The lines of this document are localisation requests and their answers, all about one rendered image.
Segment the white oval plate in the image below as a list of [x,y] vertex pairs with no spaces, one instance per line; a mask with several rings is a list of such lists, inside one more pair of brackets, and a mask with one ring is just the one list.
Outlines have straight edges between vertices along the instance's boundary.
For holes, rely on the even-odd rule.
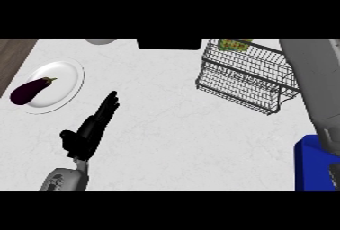
[[85,81],[85,70],[72,58],[55,58],[30,70],[21,82],[27,83],[42,77],[52,78],[50,86],[18,106],[29,114],[45,114],[72,100]]

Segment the yellow green patterned packet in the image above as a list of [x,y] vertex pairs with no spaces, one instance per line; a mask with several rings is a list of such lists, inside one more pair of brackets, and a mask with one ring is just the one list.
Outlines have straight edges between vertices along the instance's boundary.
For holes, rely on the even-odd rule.
[[240,39],[239,41],[230,39],[220,39],[217,47],[220,51],[245,51],[249,47],[251,39]]

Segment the blue tray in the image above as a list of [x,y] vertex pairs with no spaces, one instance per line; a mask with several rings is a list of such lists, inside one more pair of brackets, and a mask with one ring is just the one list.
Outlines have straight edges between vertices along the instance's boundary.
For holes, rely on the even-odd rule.
[[322,150],[316,135],[304,135],[293,144],[295,191],[335,191],[329,164],[340,164],[340,156]]

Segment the grey round object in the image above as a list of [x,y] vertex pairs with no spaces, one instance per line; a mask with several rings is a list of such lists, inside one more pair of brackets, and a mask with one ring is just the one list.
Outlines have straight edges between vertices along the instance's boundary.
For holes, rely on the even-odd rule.
[[106,45],[116,41],[116,39],[85,39],[92,45]]

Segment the purple eggplant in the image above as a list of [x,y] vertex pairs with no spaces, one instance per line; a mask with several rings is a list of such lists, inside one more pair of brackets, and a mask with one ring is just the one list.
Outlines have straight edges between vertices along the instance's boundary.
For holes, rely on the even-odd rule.
[[16,105],[24,105],[35,95],[51,85],[54,80],[55,78],[42,77],[18,86],[8,95],[11,103]]

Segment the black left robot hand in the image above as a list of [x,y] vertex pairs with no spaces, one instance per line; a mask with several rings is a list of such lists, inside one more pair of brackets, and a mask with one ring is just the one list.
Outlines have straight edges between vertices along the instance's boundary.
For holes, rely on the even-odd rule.
[[69,158],[86,161],[95,153],[104,128],[118,106],[116,92],[112,91],[98,105],[95,113],[86,117],[78,130],[58,132],[61,148],[67,152]]

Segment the black appliance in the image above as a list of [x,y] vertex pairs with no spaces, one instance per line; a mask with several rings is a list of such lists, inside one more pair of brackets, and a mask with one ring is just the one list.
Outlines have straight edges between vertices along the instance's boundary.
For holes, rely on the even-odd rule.
[[140,49],[197,50],[200,44],[200,39],[137,39]]

